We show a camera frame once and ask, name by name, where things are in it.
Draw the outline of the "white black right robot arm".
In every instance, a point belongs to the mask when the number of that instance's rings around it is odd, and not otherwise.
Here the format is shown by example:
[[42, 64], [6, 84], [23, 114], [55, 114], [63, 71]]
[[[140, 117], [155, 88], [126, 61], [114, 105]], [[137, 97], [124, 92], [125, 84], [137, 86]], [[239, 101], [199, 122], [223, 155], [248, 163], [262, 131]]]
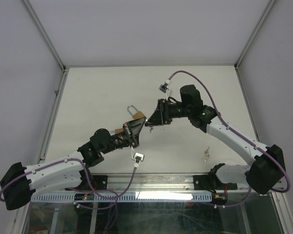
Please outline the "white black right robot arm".
[[210, 106], [204, 105], [200, 92], [194, 85], [180, 88], [181, 101], [172, 97], [159, 99], [146, 127], [171, 124], [175, 118], [186, 117], [192, 126], [207, 133], [234, 150], [245, 165], [219, 163], [209, 171], [209, 185], [215, 189], [228, 183], [247, 184], [264, 195], [285, 175], [283, 151], [243, 135], [224, 122]]

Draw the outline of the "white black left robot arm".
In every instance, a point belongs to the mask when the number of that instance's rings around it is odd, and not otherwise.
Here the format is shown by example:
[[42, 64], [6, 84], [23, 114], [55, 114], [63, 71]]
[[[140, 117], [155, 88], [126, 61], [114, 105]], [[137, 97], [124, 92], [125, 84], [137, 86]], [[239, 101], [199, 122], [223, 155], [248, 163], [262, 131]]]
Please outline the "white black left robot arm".
[[27, 166], [21, 162], [12, 164], [0, 181], [0, 201], [11, 211], [55, 190], [90, 188], [93, 178], [89, 168], [103, 162], [104, 154], [138, 147], [145, 122], [146, 117], [130, 120], [114, 134], [104, 128], [98, 129], [87, 143], [57, 160]]

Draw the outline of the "long-shackle brass padlock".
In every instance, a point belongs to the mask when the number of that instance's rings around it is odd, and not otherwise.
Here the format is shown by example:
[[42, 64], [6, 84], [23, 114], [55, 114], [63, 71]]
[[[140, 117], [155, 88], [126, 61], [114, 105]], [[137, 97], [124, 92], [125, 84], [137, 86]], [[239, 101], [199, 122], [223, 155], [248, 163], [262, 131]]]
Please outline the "long-shackle brass padlock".
[[141, 111], [139, 111], [134, 105], [129, 105], [127, 107], [127, 111], [134, 120], [141, 118], [146, 119], [146, 116]]

